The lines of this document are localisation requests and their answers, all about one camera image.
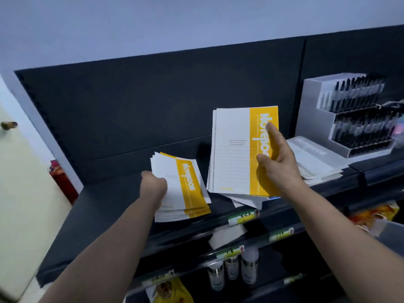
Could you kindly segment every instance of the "yellow and white notebook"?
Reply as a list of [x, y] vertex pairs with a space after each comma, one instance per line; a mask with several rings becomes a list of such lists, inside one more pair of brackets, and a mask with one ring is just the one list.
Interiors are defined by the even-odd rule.
[[272, 157], [267, 122], [277, 128], [278, 107], [217, 109], [213, 111], [212, 152], [208, 191], [272, 197], [279, 191], [259, 167], [258, 153]]
[[168, 187], [154, 216], [156, 222], [179, 221], [210, 213], [207, 204], [211, 200], [196, 160], [155, 152], [150, 161], [153, 174], [165, 178]]

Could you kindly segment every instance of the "door knob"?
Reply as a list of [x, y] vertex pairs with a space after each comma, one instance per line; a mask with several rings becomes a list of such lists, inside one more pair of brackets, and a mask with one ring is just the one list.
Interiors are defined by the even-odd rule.
[[0, 123], [0, 126], [2, 127], [3, 130], [8, 131], [11, 128], [18, 127], [18, 123], [15, 121], [3, 121], [2, 123]]

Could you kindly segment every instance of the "pen display stand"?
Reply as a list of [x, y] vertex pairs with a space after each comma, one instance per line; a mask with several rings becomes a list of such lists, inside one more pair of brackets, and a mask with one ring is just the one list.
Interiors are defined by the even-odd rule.
[[354, 163], [390, 154], [397, 113], [376, 106], [385, 77], [340, 73], [304, 80], [296, 136]]

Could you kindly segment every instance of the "forearm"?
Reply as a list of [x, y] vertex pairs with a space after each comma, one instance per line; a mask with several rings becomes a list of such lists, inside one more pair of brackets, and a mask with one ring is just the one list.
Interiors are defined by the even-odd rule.
[[293, 191], [288, 199], [350, 298], [356, 302], [401, 301], [404, 261], [307, 185]]
[[136, 271], [154, 216], [139, 198], [63, 271], [41, 303], [119, 302]]

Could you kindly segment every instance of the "person's right arm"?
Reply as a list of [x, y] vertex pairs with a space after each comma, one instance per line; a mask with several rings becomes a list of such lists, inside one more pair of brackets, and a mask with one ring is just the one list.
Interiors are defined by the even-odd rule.
[[257, 156], [283, 198], [354, 302], [402, 302], [404, 260], [356, 227], [301, 179], [295, 156], [276, 127], [266, 127], [274, 157]]

